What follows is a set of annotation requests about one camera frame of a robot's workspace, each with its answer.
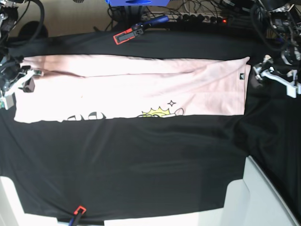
black fabric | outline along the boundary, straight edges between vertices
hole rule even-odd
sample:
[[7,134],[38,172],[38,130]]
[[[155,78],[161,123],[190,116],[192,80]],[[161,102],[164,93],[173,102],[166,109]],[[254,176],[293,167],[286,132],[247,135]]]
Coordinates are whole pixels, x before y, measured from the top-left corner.
[[251,57],[257,64],[267,53],[263,44],[248,39],[197,32],[147,31],[134,40],[116,45],[113,32],[94,32],[36,40],[25,47],[11,49],[14,56],[57,54],[109,54],[146,58],[197,58],[214,60]]
[[[142,38],[115,46],[112,34],[97,32],[39,40],[12,52],[251,56],[251,64],[267,53],[259,43],[223,36],[151,32]],[[223,207],[227,185],[242,178],[251,154],[301,219],[300,107],[299,98],[271,82],[260,90],[249,84],[244,116],[23,124],[13,121],[14,109],[1,110],[1,174],[14,181],[25,212],[68,218],[81,204],[93,222]]]

red clamp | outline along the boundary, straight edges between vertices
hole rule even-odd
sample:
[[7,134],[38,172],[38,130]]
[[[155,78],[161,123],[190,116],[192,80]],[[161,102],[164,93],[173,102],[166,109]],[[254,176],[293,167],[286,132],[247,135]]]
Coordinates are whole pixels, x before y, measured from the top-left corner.
[[113,36],[114,37],[114,41],[117,45],[120,45],[126,41],[129,41],[131,39],[133,39],[135,37],[134,33],[133,33],[133,29],[129,28],[124,32],[121,32],[119,34],[116,34]]
[[83,206],[79,206],[79,207],[77,207],[77,209],[74,211],[74,215],[78,215],[78,213],[79,213],[79,210],[83,210],[82,211],[82,215],[87,211],[87,209],[85,208],[85,207],[83,207]]

folded pink shirt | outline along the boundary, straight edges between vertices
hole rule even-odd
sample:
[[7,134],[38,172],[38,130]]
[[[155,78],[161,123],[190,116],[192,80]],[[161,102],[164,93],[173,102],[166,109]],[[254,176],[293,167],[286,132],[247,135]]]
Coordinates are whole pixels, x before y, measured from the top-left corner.
[[18,122],[244,114],[249,58],[35,56],[35,91],[16,92]]

cable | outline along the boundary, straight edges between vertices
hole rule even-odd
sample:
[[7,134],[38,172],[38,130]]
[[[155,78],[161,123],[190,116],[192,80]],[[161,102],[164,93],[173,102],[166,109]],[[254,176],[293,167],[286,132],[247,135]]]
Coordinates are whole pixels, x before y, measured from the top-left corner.
[[28,7],[30,5],[30,1],[28,2],[25,11],[23,12],[22,16],[17,20],[15,26],[13,26],[4,36],[3,38],[0,40],[0,44],[8,37],[9,33],[17,26],[17,24],[20,22],[20,20],[22,20],[22,18],[24,17],[25,13],[28,10]]
[[152,16],[154,17],[154,18],[156,18],[156,16],[153,14],[153,12],[150,10],[150,8],[147,6],[146,7],[146,9],[150,12],[150,14],[152,14]]
[[251,21],[252,21],[252,24],[254,26],[254,29],[257,31],[259,37],[264,42],[264,44],[266,44],[266,46],[269,47],[269,49],[271,49],[271,50],[273,50],[275,52],[281,52],[281,51],[285,50],[287,48],[287,46],[288,46],[288,41],[286,41],[285,39],[283,39],[285,41],[285,43],[281,47],[279,47],[279,48],[273,47],[272,45],[270,45],[268,43],[268,41],[266,40],[265,36],[262,34],[261,30],[259,29],[258,24],[257,24],[257,22],[255,21],[255,18],[254,18],[254,14],[256,13],[257,8],[258,8],[258,6],[256,4],[254,4],[252,6],[251,11],[250,11],[250,16],[251,16]]
[[218,9],[220,9],[220,10],[225,9],[225,10],[228,10],[228,11],[233,12],[234,15],[232,15],[232,16],[234,16],[234,17],[245,16],[244,14],[238,13],[238,12],[236,12],[234,9],[228,8],[228,7],[224,6],[224,5],[222,5],[221,3],[216,2],[215,0],[208,0],[208,1],[210,1],[212,4],[213,4],[213,3],[216,4],[215,6],[216,6]]
[[157,6],[157,7],[160,7],[160,8],[166,8],[166,9],[168,9],[171,13],[172,13],[172,11],[174,11],[174,12],[177,13],[178,16],[180,16],[180,17],[182,16],[182,14],[178,11],[179,8],[178,8],[178,9],[175,9],[175,8],[168,8],[168,7],[165,7],[165,6]]
[[28,41],[26,41],[26,43],[19,44],[19,45],[12,44],[12,45],[9,46],[11,48],[17,48],[17,47],[20,47],[20,46],[24,46],[24,45],[29,44],[33,40],[35,40],[37,38],[37,36],[39,35],[39,33],[41,32],[41,29],[42,29],[42,27],[44,25],[45,9],[44,9],[44,6],[43,6],[42,2],[40,0],[30,0],[30,1],[34,2],[35,4],[37,4],[37,6],[40,8],[40,21],[39,21],[39,25],[38,25],[36,31],[34,32],[34,34],[32,35],[32,37]]
[[109,8],[108,8],[108,10],[107,10],[107,12],[108,12],[108,15],[109,15],[109,17],[112,19],[112,20],[115,20],[115,21],[117,21],[117,22],[121,22],[121,20],[117,20],[115,17],[114,17],[114,12],[116,12],[116,11],[120,11],[120,9],[118,8],[118,7],[112,7],[111,5],[109,5]]
[[189,10],[187,9],[186,0],[183,0],[183,7],[186,13],[189,13]]
[[212,1],[210,1],[210,4],[213,5],[213,7],[214,7],[214,9],[215,9],[215,12],[216,12],[216,18],[218,18],[218,13],[217,13],[216,6],[212,3]]
[[16,65],[15,61],[7,61],[2,66],[0,66],[0,72],[2,72],[4,69],[6,69],[8,67],[12,67],[12,66],[15,66],[15,65]]
[[105,32],[109,29],[110,25],[113,24],[113,20],[111,20],[111,22],[108,24],[108,26],[105,28]]
[[[189,1],[191,1],[191,2],[196,2],[196,3],[198,3],[198,4],[201,4],[201,2],[209,1],[209,0],[203,0],[203,1],[200,1],[200,2],[192,1],[192,0],[189,0]],[[211,9],[209,9],[207,6],[204,6],[203,4],[202,4],[202,6],[205,7],[208,11],[210,11],[210,12],[214,15],[214,12],[213,12]]]

white plastic part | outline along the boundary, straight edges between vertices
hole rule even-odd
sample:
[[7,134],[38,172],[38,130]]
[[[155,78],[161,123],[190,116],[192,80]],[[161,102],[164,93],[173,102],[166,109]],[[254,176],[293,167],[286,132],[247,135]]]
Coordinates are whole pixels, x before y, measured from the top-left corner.
[[261,77],[266,77],[268,79],[280,82],[281,84],[286,86],[286,94],[289,97],[296,98],[297,94],[301,94],[301,84],[297,82],[297,85],[295,85],[295,75],[294,80],[292,82],[288,82],[287,80],[271,74],[268,70],[265,70],[261,73]]
[[242,180],[229,184],[221,226],[299,226],[287,204],[252,157]]
[[25,214],[13,181],[0,177],[0,226],[61,226],[56,218]]
[[107,220],[105,226],[219,226],[223,209],[165,217]]
[[7,96],[11,96],[14,94],[14,92],[22,86],[22,84],[26,81],[28,81],[29,79],[32,78],[32,76],[34,76],[36,73],[34,70],[28,70],[27,74],[20,78],[17,82],[15,82],[15,84],[12,85],[12,87],[9,89],[9,91],[5,92],[5,97]]

